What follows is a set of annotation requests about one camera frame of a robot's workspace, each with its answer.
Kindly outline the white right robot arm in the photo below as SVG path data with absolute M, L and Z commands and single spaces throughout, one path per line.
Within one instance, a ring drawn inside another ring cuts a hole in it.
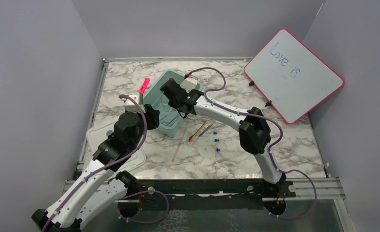
M 255 157 L 262 171 L 265 193 L 275 197 L 283 191 L 286 174 L 269 153 L 271 130 L 260 109 L 229 106 L 199 90 L 186 91 L 174 80 L 168 80 L 160 90 L 169 100 L 169 105 L 179 113 L 206 116 L 236 130 L 241 147 Z

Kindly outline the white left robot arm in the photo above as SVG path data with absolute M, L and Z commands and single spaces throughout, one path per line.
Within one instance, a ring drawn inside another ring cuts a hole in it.
M 150 104 L 126 111 L 113 125 L 112 133 L 98 146 L 92 160 L 74 184 L 50 207 L 37 209 L 31 219 L 42 232 L 80 232 L 111 202 L 132 198 L 135 177 L 120 172 L 104 191 L 97 189 L 136 153 L 148 130 L 159 126 L 160 112 Z

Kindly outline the red yellow green spatula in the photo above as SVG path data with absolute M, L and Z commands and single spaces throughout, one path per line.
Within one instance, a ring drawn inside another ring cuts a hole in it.
M 194 140 L 196 138 L 196 136 L 201 132 L 201 130 L 205 127 L 207 121 L 204 121 L 203 124 L 197 129 L 197 131 L 191 135 L 188 139 L 189 142 L 191 142 L 192 140 Z

